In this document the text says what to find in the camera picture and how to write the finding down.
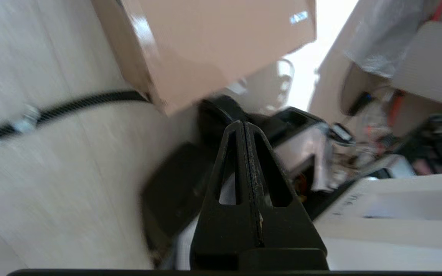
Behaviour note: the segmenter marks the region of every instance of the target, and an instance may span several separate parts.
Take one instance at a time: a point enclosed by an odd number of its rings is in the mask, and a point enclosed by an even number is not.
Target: cardboard box
[[[314,0],[92,0],[122,75],[167,114],[315,39]]]

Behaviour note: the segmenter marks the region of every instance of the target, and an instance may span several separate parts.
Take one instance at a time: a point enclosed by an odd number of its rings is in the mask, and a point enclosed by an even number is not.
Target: clamp jaw
[[[235,204],[220,203],[235,174]],[[191,245],[202,270],[327,270],[327,250],[264,133],[236,121],[224,131]]]

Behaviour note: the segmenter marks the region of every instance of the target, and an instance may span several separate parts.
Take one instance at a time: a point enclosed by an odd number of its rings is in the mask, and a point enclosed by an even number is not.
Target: black cable
[[[96,105],[102,105],[105,103],[121,102],[121,101],[148,102],[143,96],[141,96],[138,92],[134,90],[114,91],[114,92],[106,92],[99,95],[94,94],[91,96],[85,96],[81,99],[72,100],[70,102],[42,110],[40,113],[40,117],[37,120],[36,127],[49,123],[64,115],[68,115],[71,112],[75,112],[85,108],[90,108]],[[18,133],[19,132],[15,130],[10,123],[0,126],[0,139]]]

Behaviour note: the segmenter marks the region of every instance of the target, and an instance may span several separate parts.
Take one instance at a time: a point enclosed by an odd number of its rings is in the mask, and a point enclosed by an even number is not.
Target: plastic bag
[[[344,54],[362,70],[390,79],[423,21],[423,0],[376,0]]]

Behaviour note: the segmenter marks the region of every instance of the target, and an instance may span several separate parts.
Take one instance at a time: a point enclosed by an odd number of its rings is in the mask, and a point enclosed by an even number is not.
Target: red wire
[[[400,91],[396,94],[395,99],[393,100],[393,105],[390,110],[390,114],[388,115],[388,126],[393,127],[395,124],[395,119],[398,115],[398,110],[404,101],[404,93]]]
[[[439,21],[441,14],[442,14],[442,0],[441,0],[441,3],[439,4],[439,6],[437,6],[436,11],[434,12],[433,18],[431,20],[432,21]]]

